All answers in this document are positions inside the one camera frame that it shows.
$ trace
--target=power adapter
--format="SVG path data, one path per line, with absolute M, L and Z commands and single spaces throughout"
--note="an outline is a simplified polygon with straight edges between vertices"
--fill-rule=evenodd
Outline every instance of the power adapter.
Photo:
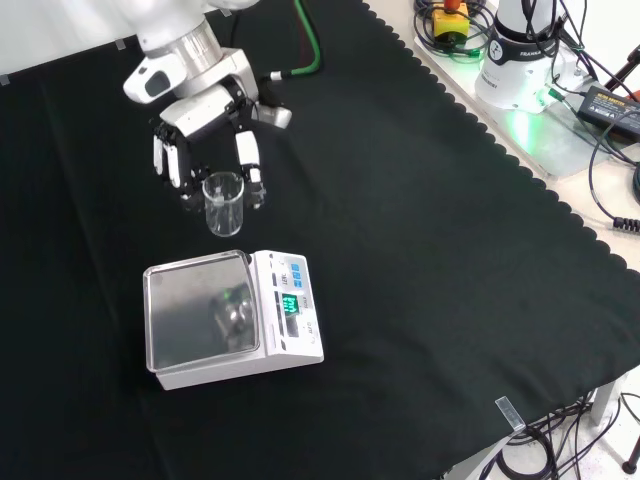
M 611 131 L 628 140 L 638 142 L 640 141 L 640 104 L 633 100 L 614 95 L 602 88 L 591 87 L 580 105 L 578 117 L 604 129 L 629 110 L 635 110 L 638 115 L 622 118 L 616 122 Z

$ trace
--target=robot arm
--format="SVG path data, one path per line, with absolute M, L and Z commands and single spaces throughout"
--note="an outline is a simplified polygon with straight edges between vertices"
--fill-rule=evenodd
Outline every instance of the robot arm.
M 210 0 L 210 5 L 237 10 L 258 0 Z M 150 103 L 173 91 L 178 101 L 165 109 L 154 132 L 154 167 L 180 196 L 199 193 L 208 169 L 189 154 L 193 139 L 230 122 L 236 130 L 236 151 L 247 201 L 264 203 L 260 154 L 246 120 L 253 112 L 261 121 L 286 128 L 291 112 L 261 105 L 251 66 L 242 50 L 222 48 L 198 0 L 116 0 L 137 33 L 145 58 L 124 84 L 129 98 Z

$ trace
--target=green light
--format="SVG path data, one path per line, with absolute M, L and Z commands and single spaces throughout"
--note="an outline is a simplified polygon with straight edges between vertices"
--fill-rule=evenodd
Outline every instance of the green light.
M 284 308 L 285 315 L 295 315 L 297 313 L 300 313 L 300 308 L 298 307 L 298 297 L 296 297 L 295 295 L 283 293 L 282 307 Z

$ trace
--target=clear glass beaker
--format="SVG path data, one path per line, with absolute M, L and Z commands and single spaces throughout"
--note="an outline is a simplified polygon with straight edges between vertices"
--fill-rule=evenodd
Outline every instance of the clear glass beaker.
M 233 172 L 218 172 L 202 183 L 207 225 L 214 235 L 231 237 L 243 221 L 244 181 Z

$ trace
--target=table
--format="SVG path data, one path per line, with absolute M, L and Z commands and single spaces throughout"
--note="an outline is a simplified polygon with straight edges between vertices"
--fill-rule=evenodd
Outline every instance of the table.
M 393 28 L 394 33 L 399 36 L 399 39 L 405 43 L 405 46 L 411 50 L 413 55 L 425 64 L 427 57 L 413 41 L 415 37 L 411 23 L 413 2 L 410 0 L 400 2 L 367 0 L 367 3 L 380 19 Z M 572 14 L 573 12 L 575 12 L 576 16 L 582 14 L 582 2 L 567 3 Z M 627 2 L 629 8 L 632 7 L 632 3 L 633 0 Z M 627 28 L 630 25 L 627 25 L 627 20 L 624 21 L 624 25 L 619 25 L 617 22 L 607 22 L 606 19 L 609 18 L 607 15 L 608 12 L 605 6 L 598 5 L 595 2 L 587 16 L 585 44 L 590 47 L 590 50 L 593 49 L 592 55 L 595 58 L 603 62 L 609 70 L 615 72 L 624 65 L 628 53 L 637 46 L 638 38 L 634 35 L 633 28 Z M 616 38 L 616 48 L 610 48 L 611 44 L 607 40 L 608 38 Z M 452 85 L 447 85 L 445 79 L 438 80 L 447 87 L 447 91 L 455 96 L 455 88 Z M 639 89 L 640 72 L 635 72 L 628 83 L 629 88 L 632 90 Z M 456 101 L 465 105 L 467 110 L 478 115 L 463 98 L 456 96 Z M 496 141 L 506 148 L 509 154 L 520 158 L 516 150 L 511 148 L 509 142 L 490 126 L 488 127 L 488 132 L 494 135 Z M 594 169 L 594 186 L 598 192 L 598 197 L 604 205 L 610 207 L 610 211 L 617 212 L 615 215 L 628 218 L 638 218 L 640 216 L 640 207 L 630 190 L 632 175 L 633 170 L 618 162 L 608 162 L 598 165 Z M 612 253 L 624 258 L 629 268 L 640 271 L 638 238 L 614 231 L 611 228 L 610 219 L 598 209 L 591 198 L 586 171 L 559 181 L 551 183 L 547 181 L 547 186 L 558 194 L 560 201 L 566 202 L 571 206 L 572 211 L 583 219 L 585 226 L 593 229 L 598 239 L 611 248 Z
M 3 479 L 430 478 L 509 433 L 497 398 L 531 421 L 640 363 L 640 279 L 359 1 L 313 8 L 324 71 L 277 87 L 294 120 L 256 130 L 269 201 L 230 242 L 153 174 L 134 49 L 0 89 Z M 256 71 L 298 64 L 288 0 L 238 28 Z M 221 170 L 227 134 L 196 147 Z M 142 272 L 233 248 L 307 257 L 326 360 L 163 392 Z
M 426 56 L 414 42 L 415 33 L 411 20 L 413 18 L 412 2 L 368 0 L 367 3 L 380 19 L 384 20 L 387 25 L 393 28 L 394 33 L 399 36 L 399 39 L 405 43 L 407 48 L 411 49 L 413 55 L 420 59 L 422 64 L 429 66 L 429 57 Z M 576 15 L 582 14 L 583 6 L 581 2 L 580 4 L 577 2 L 567 3 L 574 18 L 576 18 Z M 638 39 L 631 33 L 633 32 L 632 28 L 627 29 L 624 26 L 615 24 L 615 22 L 607 22 L 608 12 L 606 9 L 603 9 L 602 6 L 595 5 L 594 8 L 595 10 L 592 9 L 587 17 L 584 37 L 585 44 L 591 46 L 589 50 L 596 58 L 602 61 L 610 71 L 615 72 L 626 61 L 626 54 L 623 56 L 623 52 L 627 50 L 631 51 L 637 44 Z M 596 24 L 597 29 L 589 28 L 590 25 L 593 27 Z M 619 43 L 617 43 L 618 48 L 611 49 L 610 42 L 607 40 L 607 32 L 613 34 L 614 31 L 623 32 L 623 35 L 621 38 L 618 34 L 614 35 L 619 41 Z M 602 75 L 605 75 L 600 69 L 598 69 L 598 71 Z M 438 78 L 438 80 L 455 96 L 458 103 L 465 105 L 468 111 L 473 112 L 482 119 L 482 114 L 478 113 L 473 106 L 469 105 L 464 97 L 456 94 L 456 86 L 449 84 L 446 78 Z M 640 88 L 640 75 L 638 75 L 638 72 L 635 72 L 628 79 L 627 83 L 632 90 Z M 528 165 L 527 160 L 522 158 L 518 151 L 511 146 L 508 138 L 504 138 L 497 133 L 490 125 L 487 128 L 488 132 L 496 138 L 497 143 L 502 145 L 511 155 L 519 158 L 521 164 Z M 629 149 L 629 155 L 632 158 L 640 160 L 640 149 L 631 147 Z M 533 175 L 540 178 L 536 174 L 536 166 L 528 166 L 531 167 Z M 616 213 L 616 215 L 637 218 L 638 215 L 640 215 L 640 208 L 630 189 L 632 174 L 633 170 L 620 162 L 605 162 L 594 168 L 594 185 L 599 198 L 605 205 L 611 208 L 610 211 L 619 212 Z M 640 239 L 637 236 L 614 231 L 611 228 L 611 221 L 598 209 L 591 198 L 586 171 L 561 180 L 545 179 L 545 181 L 547 187 L 555 191 L 559 199 L 566 202 L 572 211 L 582 218 L 586 227 L 596 232 L 598 239 L 605 242 L 612 253 L 620 255 L 625 260 L 628 268 L 640 271 L 640 253 L 638 250 L 638 242 Z M 598 390 L 592 412 L 592 418 L 596 425 L 602 422 L 611 400 L 617 398 L 619 395 L 625 378 L 626 375 L 616 382 L 604 385 Z M 508 438 L 482 450 L 467 461 L 462 462 L 456 466 L 448 478 L 451 480 L 466 480 L 467 478 L 472 480 L 477 477 L 488 460 L 500 451 L 506 441 L 508 441 Z

